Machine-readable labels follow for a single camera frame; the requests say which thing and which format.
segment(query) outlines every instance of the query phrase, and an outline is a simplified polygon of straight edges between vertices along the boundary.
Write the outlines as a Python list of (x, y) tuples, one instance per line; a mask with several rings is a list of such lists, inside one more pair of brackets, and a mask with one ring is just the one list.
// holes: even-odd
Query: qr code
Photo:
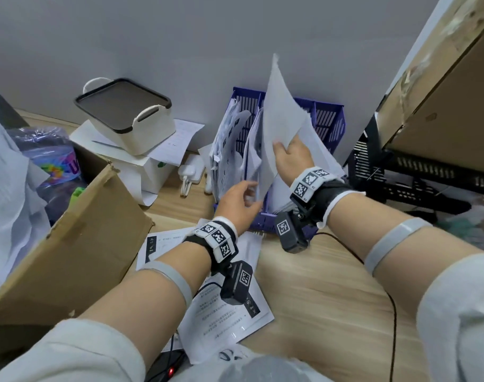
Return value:
[(318, 179), (318, 176), (314, 173), (308, 173), (303, 179), (302, 182), (306, 185), (312, 185), (315, 180)]
[(251, 282), (251, 275), (249, 275), (249, 273), (247, 273), (246, 271), (242, 270), (242, 274), (240, 275), (240, 282), (248, 287), (249, 283)]
[(207, 232), (207, 233), (211, 233), (215, 230), (215, 227), (213, 227), (212, 225), (204, 225), (203, 227), (200, 228), (200, 231), (203, 231), (203, 232)]
[(218, 244), (226, 240), (226, 237), (219, 229), (213, 232), (210, 236), (212, 236)]
[(227, 241), (225, 241), (224, 244), (222, 244), (219, 248), (223, 258), (231, 254), (230, 245), (228, 244)]
[(323, 169), (315, 170), (313, 171), (313, 173), (315, 173), (317, 176), (320, 176), (320, 177), (324, 177), (328, 175), (328, 173)]
[(281, 221), (279, 224), (277, 224), (277, 231), (279, 232), (279, 235), (283, 235), (289, 230), (290, 226), (288, 225), (287, 220)]
[(307, 192), (307, 186), (302, 185), (301, 183), (299, 183), (293, 192), (297, 196), (303, 198), (304, 197), (304, 194)]

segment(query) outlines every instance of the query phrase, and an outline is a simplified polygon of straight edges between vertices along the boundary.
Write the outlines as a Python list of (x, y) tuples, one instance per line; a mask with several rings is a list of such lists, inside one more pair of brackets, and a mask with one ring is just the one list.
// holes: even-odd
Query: white sleeve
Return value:
[(142, 382), (143, 358), (132, 342), (105, 324), (60, 322), (27, 353), (0, 371), (0, 382)]
[(434, 382), (484, 382), (484, 253), (440, 274), (424, 294), (417, 329)]

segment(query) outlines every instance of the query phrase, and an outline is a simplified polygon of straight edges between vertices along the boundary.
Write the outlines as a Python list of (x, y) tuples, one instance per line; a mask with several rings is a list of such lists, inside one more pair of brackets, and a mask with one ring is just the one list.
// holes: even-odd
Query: gray elastic band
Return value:
[(403, 221), (377, 242), (369, 251), (366, 257), (364, 266), (366, 270), (373, 275), (374, 270), (381, 260), (389, 253), (397, 244), (404, 241), (404, 239), (415, 233), (422, 227), (430, 227), (431, 224), (424, 221), (422, 218), (411, 218)]
[(148, 263), (143, 265), (143, 267), (141, 267), (140, 271), (141, 270), (153, 270), (156, 272), (160, 272), (169, 280), (174, 282), (182, 293), (183, 298), (185, 299), (186, 308), (189, 308), (190, 302), (193, 301), (193, 293), (190, 290), (189, 283), (185, 281), (182, 275), (179, 274), (178, 271), (175, 270), (175, 268), (161, 261), (149, 261)]

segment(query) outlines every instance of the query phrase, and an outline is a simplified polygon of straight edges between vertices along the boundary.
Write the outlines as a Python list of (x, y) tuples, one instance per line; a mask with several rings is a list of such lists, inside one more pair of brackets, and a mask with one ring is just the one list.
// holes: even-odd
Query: forearm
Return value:
[[(365, 261), (387, 232), (411, 218), (369, 199), (349, 194), (328, 217), (335, 235)], [(408, 313), (415, 316), (422, 296), (447, 267), (481, 250), (438, 228), (426, 227), (407, 237), (379, 263), (375, 278)]]
[[(175, 268), (193, 295), (210, 273), (207, 250), (191, 242), (178, 245), (158, 261)], [(158, 272), (144, 270), (113, 288), (80, 319), (107, 324), (124, 334), (149, 367), (177, 329), (185, 310), (184, 298), (174, 282)]]

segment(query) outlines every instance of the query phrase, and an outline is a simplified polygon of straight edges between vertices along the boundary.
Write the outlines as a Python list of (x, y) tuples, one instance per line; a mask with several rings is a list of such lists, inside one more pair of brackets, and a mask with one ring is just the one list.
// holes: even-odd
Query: white power adapter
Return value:
[(180, 191), (181, 196), (187, 197), (190, 186), (193, 183), (200, 183), (204, 171), (205, 164), (201, 157), (197, 154), (190, 154), (185, 164), (178, 168), (178, 175), (182, 180), (182, 189)]

